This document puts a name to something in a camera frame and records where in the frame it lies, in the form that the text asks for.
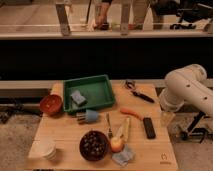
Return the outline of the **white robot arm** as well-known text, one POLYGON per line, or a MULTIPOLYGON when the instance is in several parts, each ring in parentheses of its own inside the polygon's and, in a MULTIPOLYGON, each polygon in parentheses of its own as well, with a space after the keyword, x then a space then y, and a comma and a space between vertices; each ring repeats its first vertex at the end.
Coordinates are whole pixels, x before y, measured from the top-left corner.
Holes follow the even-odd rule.
POLYGON ((170 71, 164 79, 165 88, 159 103, 166 112, 177 112, 185 102, 213 117, 213 90, 203 84, 207 79, 205 68, 191 64, 170 71))

